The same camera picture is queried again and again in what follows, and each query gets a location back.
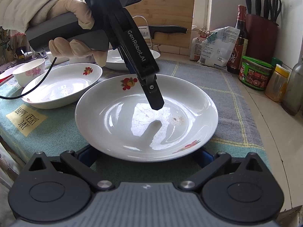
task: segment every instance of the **flower pattern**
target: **flower pattern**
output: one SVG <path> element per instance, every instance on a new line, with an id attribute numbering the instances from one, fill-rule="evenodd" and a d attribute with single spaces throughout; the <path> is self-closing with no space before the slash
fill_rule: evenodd
<path id="1" fill-rule="evenodd" d="M 83 75 L 89 75 L 93 72 L 93 69 L 91 67 L 86 67 L 85 70 L 84 70 L 84 73 Z"/>
<path id="2" fill-rule="evenodd" d="M 33 77 L 35 75 L 39 75 L 41 73 L 41 68 L 39 66 L 25 72 L 25 75 L 28 77 Z"/>
<path id="3" fill-rule="evenodd" d="M 134 84 L 138 82 L 138 79 L 136 78 L 125 78 L 121 80 L 121 86 L 123 87 L 123 90 L 130 89 L 131 87 L 134 87 Z"/>

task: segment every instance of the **sauce jar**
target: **sauce jar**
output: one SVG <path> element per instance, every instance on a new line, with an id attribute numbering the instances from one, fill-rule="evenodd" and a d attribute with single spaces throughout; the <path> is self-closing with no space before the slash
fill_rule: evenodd
<path id="1" fill-rule="evenodd" d="M 252 89 L 265 90 L 272 65 L 248 56 L 242 58 L 239 80 Z"/>
<path id="2" fill-rule="evenodd" d="M 277 64 L 265 90 L 267 97 L 275 102 L 281 102 L 286 91 L 288 77 L 289 71 Z"/>

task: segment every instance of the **sleeve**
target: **sleeve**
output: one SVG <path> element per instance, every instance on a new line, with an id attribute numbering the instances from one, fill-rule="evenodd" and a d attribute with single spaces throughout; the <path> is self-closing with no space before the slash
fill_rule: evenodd
<path id="1" fill-rule="evenodd" d="M 0 26 L 3 29 L 25 32 L 29 22 L 46 4 L 57 0 L 0 0 Z"/>

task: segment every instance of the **black cable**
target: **black cable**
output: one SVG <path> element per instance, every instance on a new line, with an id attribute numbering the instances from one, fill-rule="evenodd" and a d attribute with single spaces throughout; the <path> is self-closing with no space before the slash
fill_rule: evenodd
<path id="1" fill-rule="evenodd" d="M 0 96 L 1 99 L 5 99 L 5 100 L 16 100 L 16 99 L 19 99 L 23 96 L 26 96 L 27 94 L 31 93 L 32 91 L 34 91 L 36 88 L 39 87 L 40 84 L 42 84 L 42 82 L 46 79 L 47 75 L 49 74 L 49 72 L 51 71 L 52 67 L 54 66 L 55 62 L 56 62 L 56 59 L 57 57 L 54 58 L 51 66 L 49 67 L 49 70 L 47 71 L 47 73 L 45 74 L 45 76 L 42 78 L 42 80 L 34 87 L 32 88 L 31 90 L 29 90 L 28 92 L 22 94 L 22 95 L 19 95 L 19 96 L 14 96 L 14 97 L 6 97 L 6 96 Z"/>

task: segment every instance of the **jar lid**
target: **jar lid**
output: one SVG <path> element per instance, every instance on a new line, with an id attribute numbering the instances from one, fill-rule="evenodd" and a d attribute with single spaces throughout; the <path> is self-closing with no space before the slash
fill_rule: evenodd
<path id="1" fill-rule="evenodd" d="M 279 64 L 276 65 L 275 71 L 281 74 L 283 77 L 288 78 L 290 71 L 286 70 L 284 67 Z"/>
<path id="2" fill-rule="evenodd" d="M 252 58 L 252 57 L 248 57 L 248 56 L 242 56 L 242 58 L 245 59 L 245 60 L 249 60 L 249 61 L 251 61 L 251 62 L 253 62 L 253 63 L 255 63 L 255 64 L 258 64 L 258 65 L 261 65 L 261 66 L 265 66 L 265 67 L 267 67 L 267 68 L 269 68 L 269 69 L 272 68 L 272 65 L 271 65 L 271 64 L 268 64 L 268 63 L 265 62 L 265 61 L 258 60 L 258 59 L 255 59 L 255 58 Z"/>
<path id="3" fill-rule="evenodd" d="M 283 61 L 279 60 L 279 59 L 276 58 L 276 57 L 272 57 L 272 62 L 271 62 L 271 64 L 272 64 L 274 67 L 276 67 L 277 64 L 279 64 L 280 66 L 282 66 Z"/>

